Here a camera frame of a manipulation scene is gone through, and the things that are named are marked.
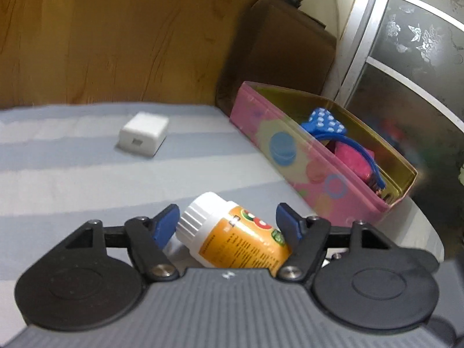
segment ribbed cap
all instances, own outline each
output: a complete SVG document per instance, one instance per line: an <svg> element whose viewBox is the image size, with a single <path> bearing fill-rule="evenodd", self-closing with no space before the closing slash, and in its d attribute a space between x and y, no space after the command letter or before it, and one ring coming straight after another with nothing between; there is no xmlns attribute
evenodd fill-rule
<svg viewBox="0 0 464 348"><path fill-rule="evenodd" d="M225 203L221 196L212 192L198 196L180 216L175 232L177 239L189 247L206 219Z"/></svg>

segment pill bottle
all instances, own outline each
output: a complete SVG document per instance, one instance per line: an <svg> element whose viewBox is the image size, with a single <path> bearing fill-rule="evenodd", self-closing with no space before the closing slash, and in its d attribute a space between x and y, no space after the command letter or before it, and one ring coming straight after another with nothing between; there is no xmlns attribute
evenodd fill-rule
<svg viewBox="0 0 464 348"><path fill-rule="evenodd" d="M206 267L268 268L275 276L291 254L278 229L212 192L187 207L176 236Z"/></svg>

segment white cube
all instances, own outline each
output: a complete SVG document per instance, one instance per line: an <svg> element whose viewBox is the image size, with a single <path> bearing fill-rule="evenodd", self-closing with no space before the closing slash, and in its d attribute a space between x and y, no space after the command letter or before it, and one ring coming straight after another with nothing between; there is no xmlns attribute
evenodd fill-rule
<svg viewBox="0 0 464 348"><path fill-rule="evenodd" d="M168 123L165 116L139 112L119 131L118 147L152 157L166 138Z"/></svg>

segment blue-gray stripe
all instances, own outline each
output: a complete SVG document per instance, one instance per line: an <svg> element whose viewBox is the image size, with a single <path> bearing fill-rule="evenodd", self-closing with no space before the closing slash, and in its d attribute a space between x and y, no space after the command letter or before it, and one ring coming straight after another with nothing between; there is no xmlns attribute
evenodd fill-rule
<svg viewBox="0 0 464 348"><path fill-rule="evenodd" d="M281 202L289 204L303 216L312 214L310 207L285 181L222 191L218 194L225 200L235 201L250 209L270 224L274 224L275 208ZM101 211L0 217L0 280L17 279L31 264L87 220L97 218L105 226L122 225L131 217L152 217L171 202L184 211L193 199L194 197L188 197ZM119 251L115 256L127 258L125 251Z"/></svg>
<svg viewBox="0 0 464 348"><path fill-rule="evenodd" d="M0 145L0 172L256 153L239 132L171 133L154 158L115 148L117 137L63 138Z"/></svg>
<svg viewBox="0 0 464 348"><path fill-rule="evenodd" d="M99 103L93 105L51 105L34 108L16 107L0 111L0 122L22 122L40 119L65 119L82 116L135 115L137 112L161 115L224 116L214 106L171 105L164 103Z"/></svg>

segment wooden panel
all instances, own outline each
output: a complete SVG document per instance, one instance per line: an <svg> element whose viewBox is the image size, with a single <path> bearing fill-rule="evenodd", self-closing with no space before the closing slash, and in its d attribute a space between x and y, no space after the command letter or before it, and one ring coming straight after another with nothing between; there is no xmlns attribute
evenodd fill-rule
<svg viewBox="0 0 464 348"><path fill-rule="evenodd" d="M256 0L0 0L0 108L214 103Z"/></svg>

